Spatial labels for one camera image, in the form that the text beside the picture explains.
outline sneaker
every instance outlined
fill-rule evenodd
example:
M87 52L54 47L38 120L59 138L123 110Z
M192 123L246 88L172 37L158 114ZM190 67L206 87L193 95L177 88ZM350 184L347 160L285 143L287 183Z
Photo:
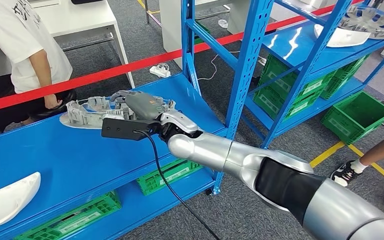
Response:
M354 169L351 168L351 163L353 161L347 161L340 168L334 171L330 175L330 179L332 179L335 183L340 184L344 187L348 186L351 180L356 179L361 173L357 173Z

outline power strip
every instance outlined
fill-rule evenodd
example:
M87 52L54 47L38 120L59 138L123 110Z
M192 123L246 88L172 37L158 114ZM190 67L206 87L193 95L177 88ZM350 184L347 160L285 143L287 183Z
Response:
M149 69L149 72L151 74L157 75L160 78L168 78L168 77L170 77L172 75L169 70L167 70L167 69L165 69L164 67L161 67L161 66L152 66Z

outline white sock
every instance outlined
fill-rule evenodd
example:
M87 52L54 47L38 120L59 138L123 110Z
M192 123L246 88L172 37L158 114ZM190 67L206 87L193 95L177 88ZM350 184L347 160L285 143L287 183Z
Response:
M360 160L355 160L351 162L351 168L358 174L361 174L365 168L368 166L363 165Z

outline blue shelf surface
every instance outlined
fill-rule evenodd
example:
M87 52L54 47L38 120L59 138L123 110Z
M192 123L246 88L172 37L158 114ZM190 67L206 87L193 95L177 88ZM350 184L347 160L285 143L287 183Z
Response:
M352 77L343 87L341 87L337 92L335 92L332 97L328 100L325 100L319 97L312 106L306 108L292 117L286 119L279 124L278 130L275 132L274 136L277 137L289 129L301 124L302 122L314 117L315 115L321 113L337 102L347 98L348 96L362 90L366 85L363 84L360 80L355 77ZM252 114L259 120L259 122L270 129L273 125L273 119L271 119L267 113L262 110L258 105L253 101L253 95L248 95L245 101L245 106L252 112Z
M227 128L184 75L136 89L175 100L176 109L203 130L226 135ZM161 164L173 161L166 144L153 138ZM149 140L103 138L100 130L66 127L59 116L1 134L0 189L34 172L41 173L41 185L33 200L0 226L0 239L11 239L155 169Z
M212 175L208 168L203 168L171 186L183 200L187 200L213 186L215 181ZM65 240L116 239L180 203L167 187L144 196L139 185L130 182L116 191L121 200L120 210L66 237Z
M270 54L290 68L306 61L316 43L314 23L307 21L266 35L263 46ZM364 44L349 47L326 47L316 61L306 82L322 77L384 46L384 40L368 39Z

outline black cable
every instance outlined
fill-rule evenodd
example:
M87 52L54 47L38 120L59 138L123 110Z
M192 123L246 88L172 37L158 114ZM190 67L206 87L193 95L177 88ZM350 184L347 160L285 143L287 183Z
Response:
M133 131L134 133L141 133L143 135L145 135L151 142L152 144L152 148L153 148L153 152L155 154L155 162L156 162L156 168L158 169L158 172L159 174L161 175L161 178L162 180L164 181L164 183L167 185L167 188L170 189L171 193L183 204L183 206L185 206L189 212L196 218L198 219L198 221L208 230L208 232L217 240L220 240L220 238L217 236L216 233L213 232L213 230L211 230L211 228L182 200L182 198L173 190L172 186L170 186L169 182L167 181L167 179L164 177L164 173L163 171L161 170L161 166L160 166L160 160L158 158L158 152L157 152L157 146L155 145L155 142L154 140L152 139L152 137L145 131L142 131L142 130L139 130L139 129L136 129Z

